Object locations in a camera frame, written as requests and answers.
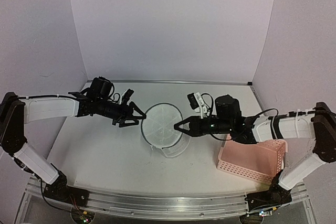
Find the white mesh laundry bag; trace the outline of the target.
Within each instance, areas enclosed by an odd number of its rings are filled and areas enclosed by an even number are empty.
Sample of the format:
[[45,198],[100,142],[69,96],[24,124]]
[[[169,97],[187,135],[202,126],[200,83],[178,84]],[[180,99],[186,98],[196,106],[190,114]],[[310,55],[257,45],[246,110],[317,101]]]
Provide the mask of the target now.
[[188,147],[190,138],[174,129],[182,121],[182,113],[171,103],[158,103],[147,109],[141,122],[141,134],[151,148],[158,149],[166,158],[181,155]]

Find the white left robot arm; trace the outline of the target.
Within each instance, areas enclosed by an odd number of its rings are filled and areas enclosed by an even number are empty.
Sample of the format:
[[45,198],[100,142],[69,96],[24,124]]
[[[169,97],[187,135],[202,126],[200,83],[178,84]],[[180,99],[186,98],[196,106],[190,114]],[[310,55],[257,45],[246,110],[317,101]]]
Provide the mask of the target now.
[[133,94],[132,89],[116,93],[114,84],[104,77],[96,77],[83,90],[68,94],[23,96],[7,92],[1,101],[1,149],[24,171],[49,185],[57,200],[66,201],[71,194],[66,175],[28,138],[37,136],[38,126],[48,122],[94,115],[111,120],[119,128],[137,126],[146,115],[131,100]]

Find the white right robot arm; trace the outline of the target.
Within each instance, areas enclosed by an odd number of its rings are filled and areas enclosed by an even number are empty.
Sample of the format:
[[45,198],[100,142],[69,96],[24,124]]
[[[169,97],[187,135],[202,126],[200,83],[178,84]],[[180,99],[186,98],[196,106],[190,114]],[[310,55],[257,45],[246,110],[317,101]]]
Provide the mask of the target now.
[[285,168],[276,185],[265,191],[264,200],[270,205],[275,205],[285,196],[285,190],[291,190],[320,166],[335,162],[335,113],[324,102],[303,111],[275,116],[260,112],[245,117],[239,101],[230,95],[212,100],[211,106],[207,106],[199,93],[188,94],[187,98],[198,115],[174,124],[174,129],[190,137],[215,138],[218,134],[229,134],[230,140],[240,144],[290,138],[308,138],[312,142],[305,157],[291,168]]

